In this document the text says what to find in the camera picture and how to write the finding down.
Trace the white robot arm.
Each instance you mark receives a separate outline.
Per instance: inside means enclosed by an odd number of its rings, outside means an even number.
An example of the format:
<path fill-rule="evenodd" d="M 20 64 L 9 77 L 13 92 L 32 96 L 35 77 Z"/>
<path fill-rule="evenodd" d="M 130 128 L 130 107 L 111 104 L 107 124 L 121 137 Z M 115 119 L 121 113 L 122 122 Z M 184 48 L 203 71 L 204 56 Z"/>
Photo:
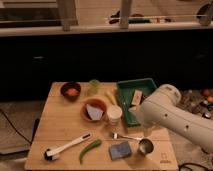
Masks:
<path fill-rule="evenodd" d="M 178 108 L 180 100 L 175 86 L 163 84 L 130 112 L 145 129 L 161 125 L 213 153 L 213 121 Z"/>

